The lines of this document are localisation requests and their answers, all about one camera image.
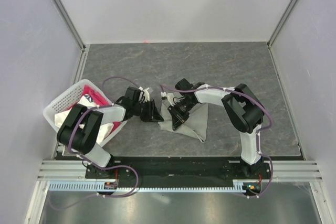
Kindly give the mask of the grey-green cloth napkin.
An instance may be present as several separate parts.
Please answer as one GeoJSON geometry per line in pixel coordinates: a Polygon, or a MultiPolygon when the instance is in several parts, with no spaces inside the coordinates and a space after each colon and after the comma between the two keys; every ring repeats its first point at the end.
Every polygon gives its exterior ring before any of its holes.
{"type": "Polygon", "coordinates": [[[172,116],[164,102],[161,103],[160,115],[164,119],[163,122],[158,122],[160,130],[189,136],[198,139],[201,143],[206,141],[208,104],[198,104],[193,108],[187,121],[175,131],[173,130],[172,116]]]}

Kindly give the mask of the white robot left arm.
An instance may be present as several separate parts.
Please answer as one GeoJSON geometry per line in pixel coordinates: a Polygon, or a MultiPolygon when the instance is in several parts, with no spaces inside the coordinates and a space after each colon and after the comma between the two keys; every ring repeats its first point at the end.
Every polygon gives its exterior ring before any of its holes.
{"type": "Polygon", "coordinates": [[[97,173],[111,178],[115,173],[113,156],[98,143],[100,126],[106,123],[124,122],[138,116],[143,122],[162,122],[148,89],[128,87],[125,95],[115,103],[101,107],[76,104],[72,107],[57,132],[57,141],[69,152],[97,165],[97,173]]]}

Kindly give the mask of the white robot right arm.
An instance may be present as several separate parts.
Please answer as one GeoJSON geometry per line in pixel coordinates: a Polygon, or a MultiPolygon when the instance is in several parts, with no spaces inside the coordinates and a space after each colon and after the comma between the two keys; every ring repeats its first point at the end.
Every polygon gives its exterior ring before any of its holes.
{"type": "Polygon", "coordinates": [[[177,100],[168,95],[162,96],[168,102],[172,129],[176,131],[182,126],[198,104],[223,107],[233,127],[239,131],[242,147],[240,172],[245,178],[254,178],[263,163],[258,138],[265,114],[261,109],[263,106],[250,88],[243,83],[233,88],[223,88],[202,82],[191,84],[182,79],[175,85],[175,89],[181,95],[177,100]]]}

